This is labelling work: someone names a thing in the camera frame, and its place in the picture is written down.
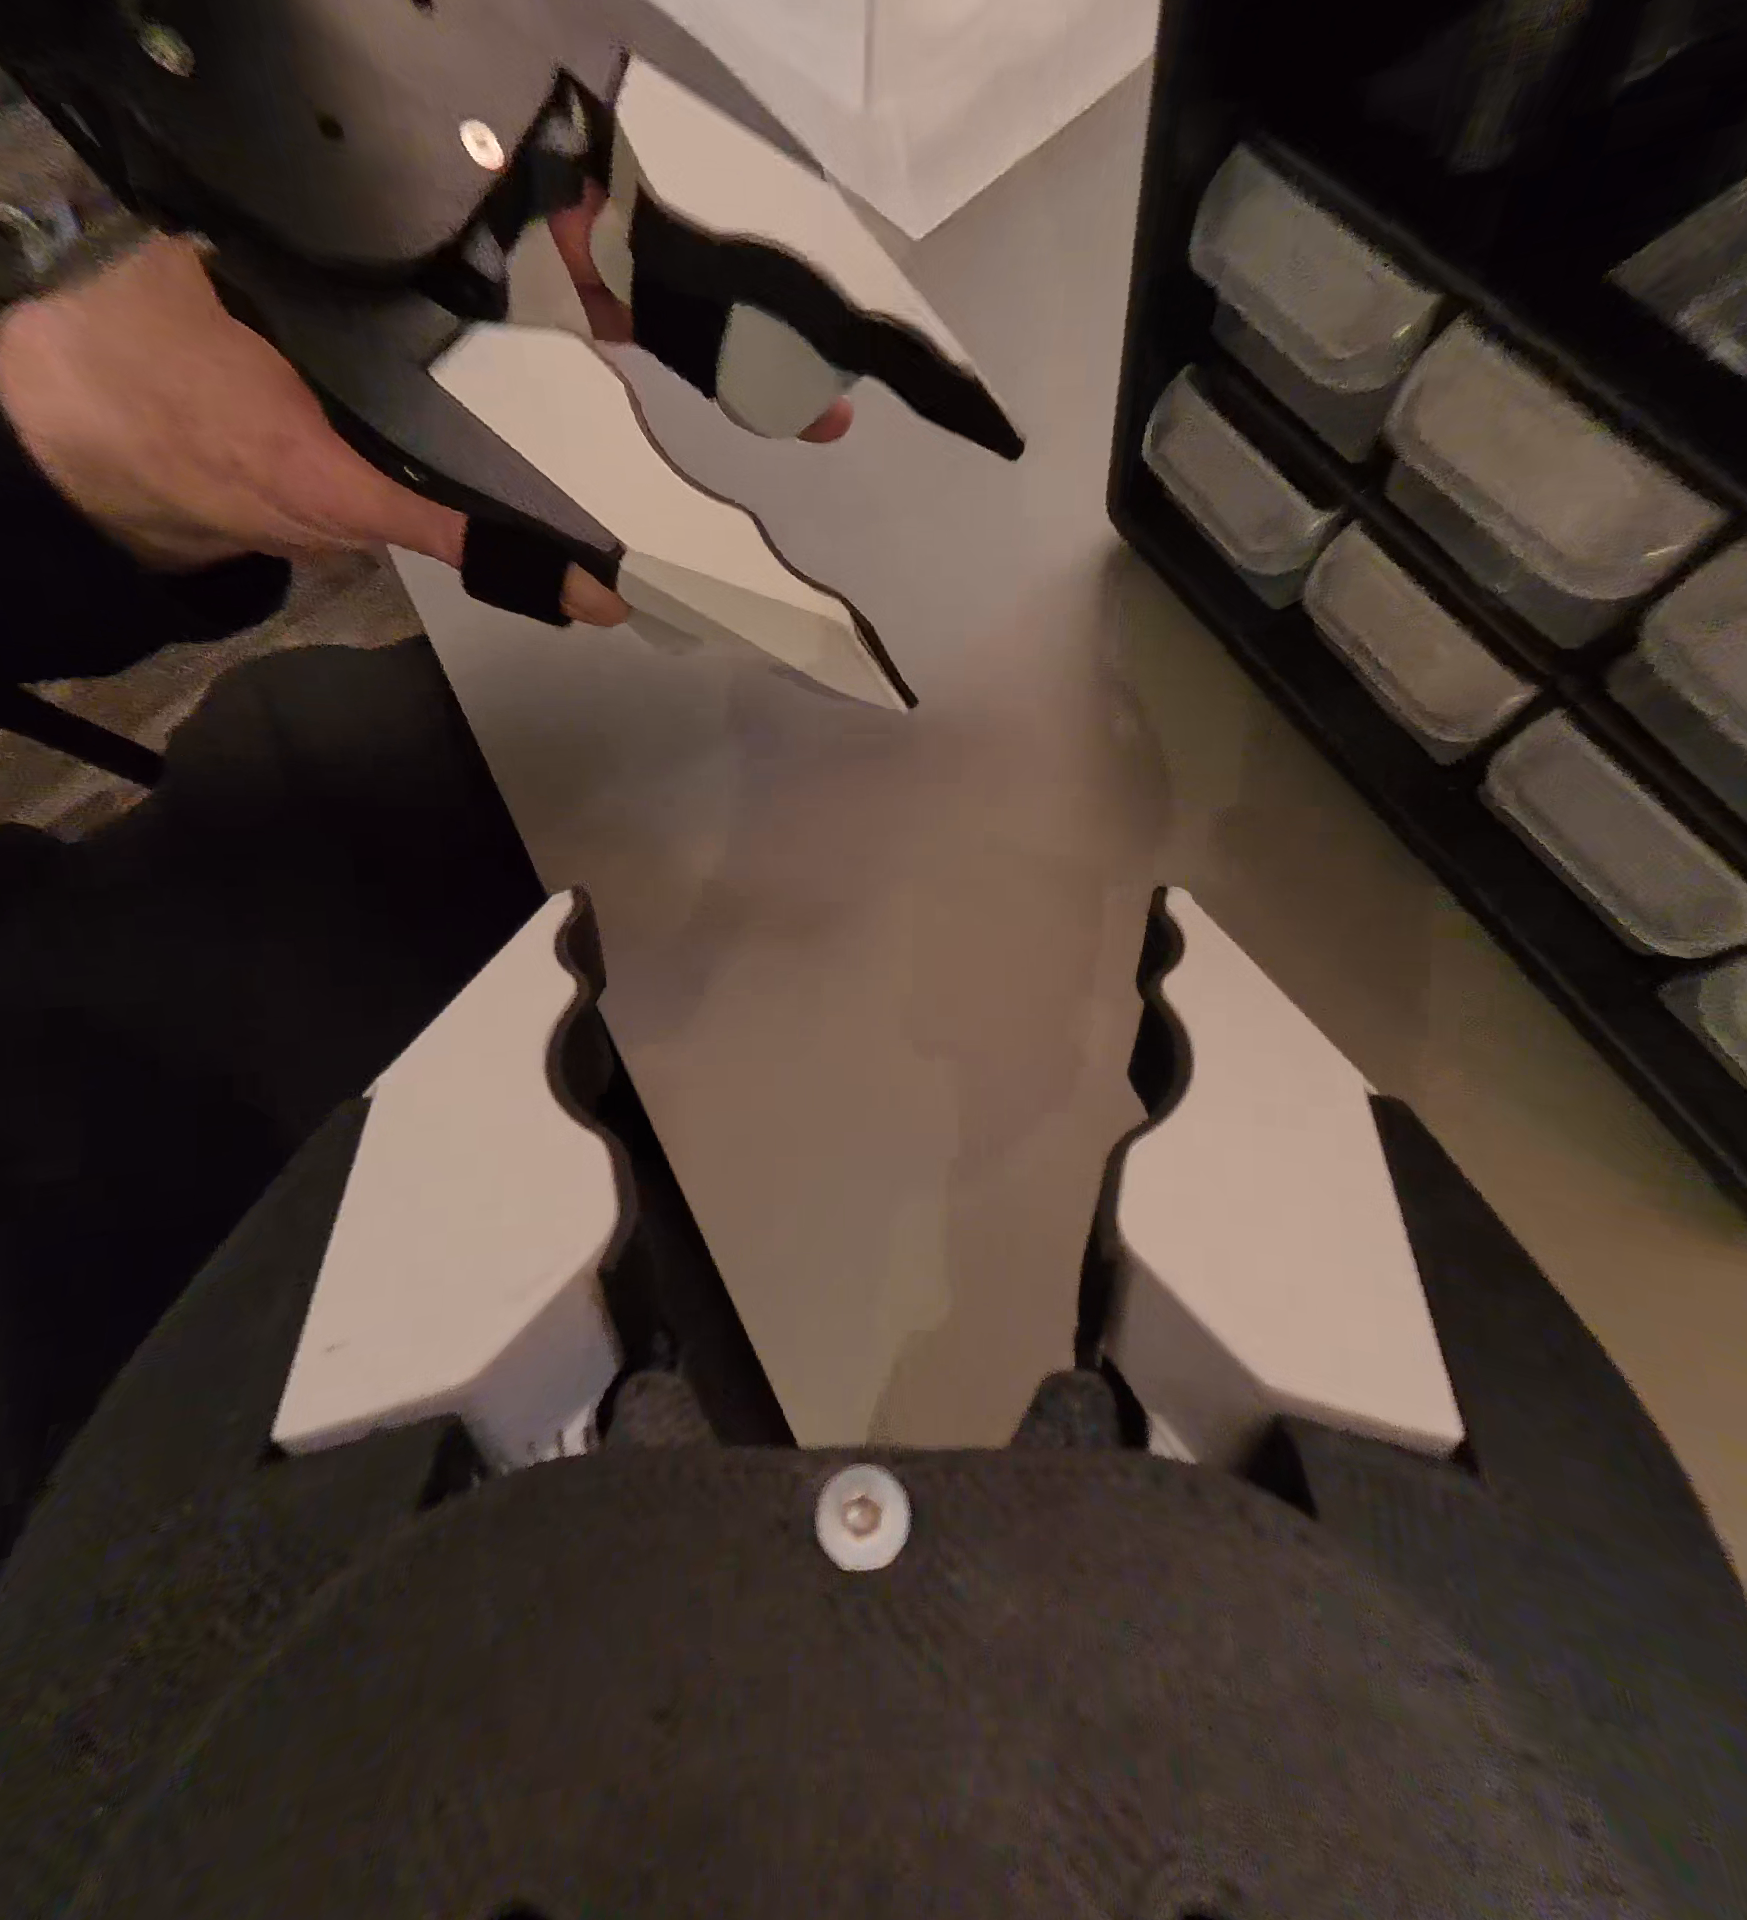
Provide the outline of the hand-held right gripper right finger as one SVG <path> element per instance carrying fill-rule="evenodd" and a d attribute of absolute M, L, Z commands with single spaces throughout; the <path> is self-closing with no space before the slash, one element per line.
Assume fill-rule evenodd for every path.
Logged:
<path fill-rule="evenodd" d="M 1375 1090 L 1185 890 L 1148 902 L 1117 1139 L 1082 1259 L 1082 1362 L 1148 1454 L 1245 1463 L 1296 1418 L 1447 1462 L 1460 1406 Z"/>

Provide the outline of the person's left hand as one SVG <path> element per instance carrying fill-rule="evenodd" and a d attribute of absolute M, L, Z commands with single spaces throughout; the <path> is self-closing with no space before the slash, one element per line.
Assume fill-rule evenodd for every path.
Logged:
<path fill-rule="evenodd" d="M 157 572 L 380 547 L 459 568 L 466 514 L 366 461 L 221 304 L 210 260 L 155 232 L 0 315 L 0 412 L 38 470 Z"/>

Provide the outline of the rows of clear cabinet drawers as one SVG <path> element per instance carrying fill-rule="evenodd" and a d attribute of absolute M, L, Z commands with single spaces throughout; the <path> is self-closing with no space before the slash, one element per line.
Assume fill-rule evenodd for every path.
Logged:
<path fill-rule="evenodd" d="M 1124 529 L 1747 1183 L 1747 519 L 1268 146 L 1170 212 Z"/>

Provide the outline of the black drawer cabinet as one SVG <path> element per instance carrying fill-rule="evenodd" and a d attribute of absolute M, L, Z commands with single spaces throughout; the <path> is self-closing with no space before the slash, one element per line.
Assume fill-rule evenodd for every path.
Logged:
<path fill-rule="evenodd" d="M 1747 4 L 1164 4 L 1106 486 L 1747 1215 Z"/>

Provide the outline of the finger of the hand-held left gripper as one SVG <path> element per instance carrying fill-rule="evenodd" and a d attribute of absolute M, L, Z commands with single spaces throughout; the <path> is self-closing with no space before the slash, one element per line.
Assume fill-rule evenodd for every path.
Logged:
<path fill-rule="evenodd" d="M 821 173 L 652 62 L 609 108 L 605 288 L 631 341 L 742 430 L 794 440 L 855 384 L 1016 461 L 1020 429 Z"/>
<path fill-rule="evenodd" d="M 750 510 L 667 457 L 593 345 L 478 324 L 432 378 L 619 540 L 617 595 L 648 647 L 758 666 L 891 713 L 917 704 L 847 598 L 789 565 Z"/>

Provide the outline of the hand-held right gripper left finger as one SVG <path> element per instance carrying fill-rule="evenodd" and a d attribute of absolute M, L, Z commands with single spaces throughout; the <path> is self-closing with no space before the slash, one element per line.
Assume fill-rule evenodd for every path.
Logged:
<path fill-rule="evenodd" d="M 597 1118 L 601 986 L 593 903 L 560 892 L 380 1070 L 274 1415 L 284 1454 L 429 1418 L 490 1470 L 592 1448 L 634 1212 Z"/>

